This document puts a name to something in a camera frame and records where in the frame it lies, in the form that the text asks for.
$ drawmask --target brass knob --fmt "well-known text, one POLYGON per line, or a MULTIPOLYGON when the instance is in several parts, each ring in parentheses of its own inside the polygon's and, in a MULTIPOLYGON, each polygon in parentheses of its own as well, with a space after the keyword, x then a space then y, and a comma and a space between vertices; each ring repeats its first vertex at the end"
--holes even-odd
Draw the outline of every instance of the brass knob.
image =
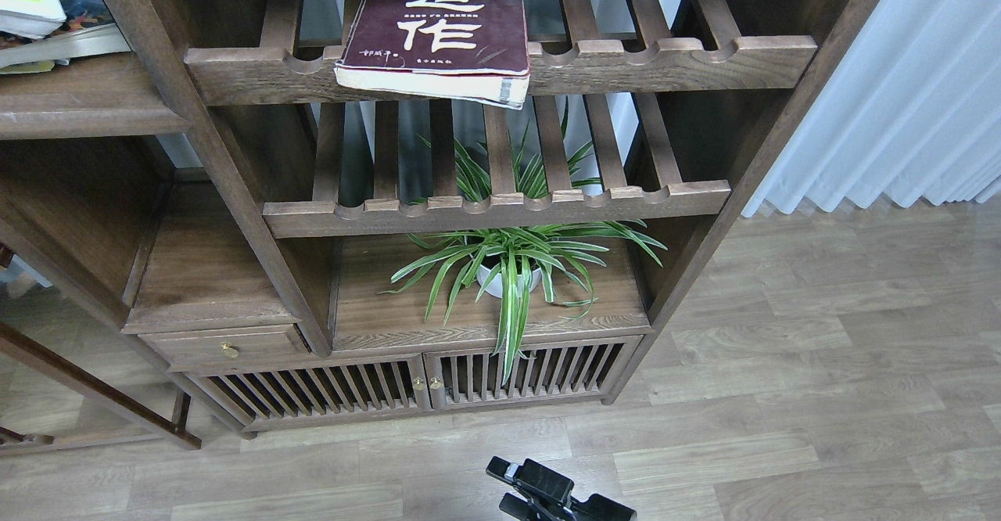
POLYGON ((233 344, 225 342, 219 345, 222 349, 222 354, 230 359, 236 359, 240 356, 240 350, 233 347, 233 344))

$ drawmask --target wooden cabinet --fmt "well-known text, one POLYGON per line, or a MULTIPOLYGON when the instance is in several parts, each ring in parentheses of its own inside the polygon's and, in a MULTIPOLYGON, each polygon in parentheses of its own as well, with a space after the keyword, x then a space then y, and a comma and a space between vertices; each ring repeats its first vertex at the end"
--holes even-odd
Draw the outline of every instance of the wooden cabinet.
MULTIPOLYGON (((627 0, 635 31, 604 34, 591 0, 561 0, 565 33, 530 43, 551 195, 527 199, 498 176, 488 199, 463 200, 451 104, 434 100, 433 186, 412 205, 399 193, 409 167, 397 161, 396 101, 413 97, 338 86, 331 66, 343 48, 298 39, 301 0, 106 1, 134 53, 0 81, 0 138, 63 138, 46 178, 71 187, 50 196, 22 182, 48 161, 30 142, 5 144, 18 156, 0 167, 0 241, 245 432, 613 402, 878 2, 683 0, 665 11, 627 0), (606 97, 618 92, 631 93, 640 120, 625 159, 606 97), (574 189, 549 154, 564 149, 555 97, 567 94, 586 104, 595 195, 574 189), (344 105, 358 100, 378 101, 362 167, 344 157, 344 105), (309 102, 321 103, 318 120, 309 102), (203 174, 174 170, 145 139, 107 137, 171 132, 187 137, 203 174), (91 168, 84 138, 114 150, 101 157, 109 172, 91 168), (348 190, 345 171, 371 172, 371 190, 348 190), (39 208, 95 175, 113 193, 74 200, 69 225, 39 208), (596 272, 601 300, 586 318, 540 298, 508 386, 489 356, 495 303, 460 305, 442 326, 423 320, 426 290, 377 294, 419 250, 407 232, 638 217, 669 246, 664 268, 617 247, 596 272), (79 244, 77 229, 88 233, 79 244), (103 242, 110 260, 97 265, 103 242)), ((345 0, 345 24, 357 1, 345 0)), ((491 164, 511 163, 506 115, 483 109, 491 164)))

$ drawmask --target wooden leg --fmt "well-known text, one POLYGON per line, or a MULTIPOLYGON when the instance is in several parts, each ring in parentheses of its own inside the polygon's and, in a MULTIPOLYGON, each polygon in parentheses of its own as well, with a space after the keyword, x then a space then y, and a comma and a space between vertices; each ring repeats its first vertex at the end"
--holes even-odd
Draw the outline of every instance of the wooden leg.
POLYGON ((201 447, 201 440, 184 431, 183 426, 160 417, 97 377, 4 324, 0 324, 0 352, 183 449, 201 447))

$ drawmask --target potted plant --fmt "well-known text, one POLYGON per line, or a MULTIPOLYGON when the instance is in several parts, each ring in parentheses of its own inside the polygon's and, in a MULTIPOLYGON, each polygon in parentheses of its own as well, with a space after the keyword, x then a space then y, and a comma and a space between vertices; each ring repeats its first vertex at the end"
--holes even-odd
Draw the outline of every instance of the potted plant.
MULTIPOLYGON (((564 131, 566 132, 566 111, 564 131)), ((515 149, 516 185, 519 192, 530 198, 540 198, 549 193, 546 172, 540 155, 533 155, 523 164, 528 128, 522 141, 515 149)), ((580 147, 567 161, 571 177, 581 170, 581 162, 591 154, 592 142, 580 147)), ((455 141, 456 181, 463 196, 471 201, 481 201, 490 194, 489 172, 479 166, 457 140, 455 141)), ((601 183, 598 177, 573 181, 574 186, 601 183)), ((642 220, 629 223, 644 226, 642 220)), ((597 300, 595 286, 586 264, 605 267, 598 253, 609 248, 589 241, 596 237, 618 237, 633 241, 647 252, 658 265, 660 258, 652 247, 667 249, 660 241, 618 221, 598 221, 591 223, 548 224, 484 229, 464 229, 428 233, 422 237, 410 234, 410 239, 421 247, 433 251, 397 271, 391 278, 393 284, 408 279, 401 287, 385 294, 403 292, 437 268, 427 300, 424 319, 430 317, 445 280, 456 267, 453 283, 448 288, 444 323, 461 290, 479 282, 475 301, 489 291, 499 292, 500 317, 497 324, 497 341, 494 355, 504 354, 504 383, 508 382, 516 357, 520 353, 522 337, 529 318, 530 292, 535 284, 543 286, 547 303, 564 307, 584 308, 584 312, 574 318, 583 317, 597 300), (584 291, 579 301, 561 302, 556 300, 553 276, 560 273, 584 291), (490 287, 499 281, 499 288, 490 287)))

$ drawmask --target curtain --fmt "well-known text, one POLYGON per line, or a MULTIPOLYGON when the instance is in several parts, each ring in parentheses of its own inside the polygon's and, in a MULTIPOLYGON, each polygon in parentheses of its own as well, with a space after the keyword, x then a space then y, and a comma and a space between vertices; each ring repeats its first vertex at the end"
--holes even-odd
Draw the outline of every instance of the curtain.
POLYGON ((744 209, 1001 189, 1001 0, 882 0, 744 209))

